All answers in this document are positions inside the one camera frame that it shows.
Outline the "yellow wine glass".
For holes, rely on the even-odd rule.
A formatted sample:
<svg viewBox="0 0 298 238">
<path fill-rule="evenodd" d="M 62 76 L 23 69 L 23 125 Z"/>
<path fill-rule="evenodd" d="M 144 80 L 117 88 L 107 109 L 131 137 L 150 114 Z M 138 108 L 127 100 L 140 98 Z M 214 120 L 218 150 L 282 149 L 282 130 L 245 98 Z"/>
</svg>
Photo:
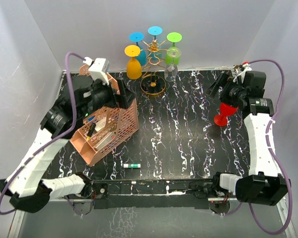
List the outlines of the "yellow wine glass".
<svg viewBox="0 0 298 238">
<path fill-rule="evenodd" d="M 125 54 L 130 57 L 127 63 L 127 76 L 132 80 L 137 80 L 142 75 L 142 68 L 140 62 L 136 57 L 141 53 L 141 49 L 136 45 L 128 45 L 124 50 Z"/>
</svg>

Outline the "red wine glass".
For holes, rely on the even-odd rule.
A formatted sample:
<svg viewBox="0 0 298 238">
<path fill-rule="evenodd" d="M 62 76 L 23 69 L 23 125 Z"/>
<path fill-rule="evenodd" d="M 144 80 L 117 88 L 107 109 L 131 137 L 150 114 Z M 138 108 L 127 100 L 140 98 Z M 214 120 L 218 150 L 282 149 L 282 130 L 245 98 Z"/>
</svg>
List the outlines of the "red wine glass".
<svg viewBox="0 0 298 238">
<path fill-rule="evenodd" d="M 220 104 L 220 114 L 214 117 L 214 123 L 218 126 L 226 126 L 227 118 L 232 116 L 238 108 L 230 106 L 225 103 Z"/>
</svg>

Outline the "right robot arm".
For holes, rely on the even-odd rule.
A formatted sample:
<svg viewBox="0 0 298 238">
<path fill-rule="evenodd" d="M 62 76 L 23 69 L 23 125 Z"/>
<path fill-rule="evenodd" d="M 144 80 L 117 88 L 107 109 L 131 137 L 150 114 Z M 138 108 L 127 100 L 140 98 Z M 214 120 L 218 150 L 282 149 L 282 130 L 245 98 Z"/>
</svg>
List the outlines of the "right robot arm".
<svg viewBox="0 0 298 238">
<path fill-rule="evenodd" d="M 229 73 L 222 72 L 206 90 L 214 97 L 222 88 L 220 114 L 214 117 L 216 125 L 226 126 L 227 118 L 241 110 L 250 149 L 248 176 L 242 178 L 218 172 L 213 177 L 211 189 L 218 197 L 231 193 L 240 202 L 275 206 L 288 190 L 270 153 L 274 150 L 274 143 L 266 141 L 266 136 L 272 135 L 267 126 L 274 115 L 274 107 L 272 100 L 263 97 L 265 82 L 266 74 L 259 71 L 245 71 L 236 80 Z"/>
</svg>

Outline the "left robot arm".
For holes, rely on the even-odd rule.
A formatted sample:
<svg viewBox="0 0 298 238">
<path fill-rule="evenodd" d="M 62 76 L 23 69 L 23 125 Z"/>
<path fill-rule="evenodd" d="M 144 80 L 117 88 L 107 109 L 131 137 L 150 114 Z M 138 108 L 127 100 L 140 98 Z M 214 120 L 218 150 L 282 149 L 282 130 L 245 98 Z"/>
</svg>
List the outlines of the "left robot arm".
<svg viewBox="0 0 298 238">
<path fill-rule="evenodd" d="M 67 135 L 82 126 L 85 113 L 78 113 L 79 107 L 89 104 L 98 110 L 103 106 L 128 109 L 135 100 L 133 91 L 127 88 L 125 81 L 111 79 L 104 83 L 101 79 L 93 80 L 90 76 L 78 75 L 71 78 L 67 74 L 64 92 L 41 122 L 44 128 L 52 125 L 52 139 L 32 155 L 22 160 L 18 168 L 6 179 L 0 179 L 0 205 L 4 196 L 10 196 L 10 203 L 15 210 L 35 213 L 41 210 L 50 199 L 78 194 L 87 198 L 92 194 L 92 185 L 85 175 L 71 175 L 65 178 L 42 180 L 42 176 L 52 159 L 44 155 L 53 151 L 53 144 L 65 140 Z"/>
</svg>

